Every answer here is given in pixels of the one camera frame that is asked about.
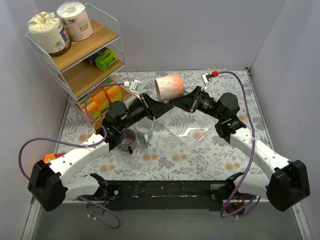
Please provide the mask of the peach pink mug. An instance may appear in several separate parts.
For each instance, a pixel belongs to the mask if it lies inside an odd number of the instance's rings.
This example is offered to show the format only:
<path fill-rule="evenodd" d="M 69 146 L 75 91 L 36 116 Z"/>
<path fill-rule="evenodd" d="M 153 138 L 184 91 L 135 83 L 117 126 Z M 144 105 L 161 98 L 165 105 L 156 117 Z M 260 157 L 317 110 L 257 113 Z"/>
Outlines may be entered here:
<path fill-rule="evenodd" d="M 173 100 L 184 95 L 184 83 L 178 74 L 159 77 L 154 82 L 157 98 L 160 102 Z"/>

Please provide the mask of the blue white mug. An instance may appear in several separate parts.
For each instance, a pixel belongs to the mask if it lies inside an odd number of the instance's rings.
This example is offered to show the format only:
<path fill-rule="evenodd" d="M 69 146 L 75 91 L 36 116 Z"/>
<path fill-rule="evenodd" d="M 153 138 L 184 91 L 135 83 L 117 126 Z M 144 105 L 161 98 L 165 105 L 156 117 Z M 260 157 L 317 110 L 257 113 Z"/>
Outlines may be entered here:
<path fill-rule="evenodd" d="M 153 136 L 153 127 L 154 125 L 152 120 L 143 118 L 135 123 L 136 135 L 148 144 Z"/>

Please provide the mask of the mauve pink mug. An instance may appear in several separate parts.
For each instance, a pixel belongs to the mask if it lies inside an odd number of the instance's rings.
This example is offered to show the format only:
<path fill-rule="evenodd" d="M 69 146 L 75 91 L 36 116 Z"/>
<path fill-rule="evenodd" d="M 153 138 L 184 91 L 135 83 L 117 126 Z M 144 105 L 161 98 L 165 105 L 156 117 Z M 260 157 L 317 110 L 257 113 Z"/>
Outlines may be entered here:
<path fill-rule="evenodd" d="M 131 129 L 124 129 L 123 133 L 125 134 L 125 138 L 121 141 L 119 146 L 123 151 L 133 154 L 138 145 L 136 134 Z"/>

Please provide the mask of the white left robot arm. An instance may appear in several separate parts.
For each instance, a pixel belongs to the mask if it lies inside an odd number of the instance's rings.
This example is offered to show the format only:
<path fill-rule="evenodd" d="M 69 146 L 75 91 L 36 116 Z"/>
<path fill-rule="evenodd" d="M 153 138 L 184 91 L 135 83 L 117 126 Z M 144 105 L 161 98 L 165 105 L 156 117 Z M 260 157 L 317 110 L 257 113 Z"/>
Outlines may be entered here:
<path fill-rule="evenodd" d="M 138 121 L 158 119 L 169 112 L 173 105 L 152 99 L 143 93 L 130 107 L 122 101 L 110 104 L 100 127 L 80 148 L 48 163 L 38 161 L 32 169 L 28 190 L 46 211 L 56 209 L 65 199 L 80 196 L 102 200 L 107 193 L 107 181 L 97 173 L 79 179 L 72 176 L 95 158 L 117 147 L 126 137 L 124 129 Z"/>

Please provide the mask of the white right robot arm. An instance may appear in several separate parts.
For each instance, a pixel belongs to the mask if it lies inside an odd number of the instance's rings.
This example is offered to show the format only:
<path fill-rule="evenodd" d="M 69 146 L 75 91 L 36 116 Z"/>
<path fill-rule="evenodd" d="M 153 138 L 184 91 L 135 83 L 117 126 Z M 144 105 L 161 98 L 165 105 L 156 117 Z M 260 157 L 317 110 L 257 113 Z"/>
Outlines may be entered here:
<path fill-rule="evenodd" d="M 284 212 L 311 194 L 306 165 L 279 155 L 253 136 L 253 130 L 239 120 L 238 98 L 224 93 L 214 101 L 197 86 L 191 93 L 169 101 L 173 106 L 193 113 L 196 110 L 218 120 L 214 126 L 219 137 L 243 152 L 260 167 L 268 180 L 258 180 L 238 172 L 228 177 L 226 184 L 214 190 L 221 196 L 237 199 L 243 194 L 267 199 L 273 207 Z"/>

